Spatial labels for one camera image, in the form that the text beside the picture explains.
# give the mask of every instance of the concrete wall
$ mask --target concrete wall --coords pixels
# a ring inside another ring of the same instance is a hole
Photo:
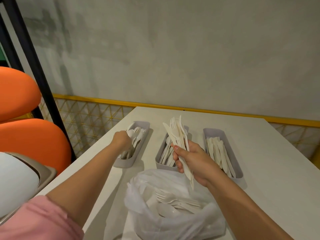
[[[320,0],[17,2],[54,93],[320,120]]]

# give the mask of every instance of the orange chair seat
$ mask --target orange chair seat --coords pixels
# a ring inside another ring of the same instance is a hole
[[[41,119],[25,119],[0,124],[0,151],[16,152],[60,174],[71,164],[66,136],[55,124]]]
[[[8,67],[0,67],[0,74],[0,122],[25,115],[39,105],[41,93],[29,75]]]

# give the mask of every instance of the white table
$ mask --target white table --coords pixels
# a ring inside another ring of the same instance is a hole
[[[116,131],[125,130],[133,121],[149,121],[150,132],[132,168],[112,168],[97,202],[83,227],[85,239],[107,239],[124,229],[127,210],[123,203],[126,183],[138,172],[156,168],[155,156],[165,136],[162,122],[182,115],[190,127],[192,140],[204,148],[202,129],[226,132],[239,165],[245,192],[295,240],[320,236],[320,171],[264,119],[137,107],[39,194],[44,195],[65,181],[108,145]],[[132,233],[123,234],[125,239]],[[219,239],[233,239],[229,230]]]

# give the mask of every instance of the pink shirt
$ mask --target pink shirt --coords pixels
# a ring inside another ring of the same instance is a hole
[[[36,196],[2,226],[1,240],[81,240],[84,232],[46,196]]]

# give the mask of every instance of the plastic bag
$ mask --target plastic bag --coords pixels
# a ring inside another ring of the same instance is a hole
[[[146,204],[154,195],[154,187],[197,200],[205,207],[199,213],[175,218],[155,215]],[[208,189],[195,182],[192,190],[185,175],[178,172],[150,169],[138,173],[128,183],[124,204],[134,231],[143,240],[201,240],[225,233],[226,221]]]

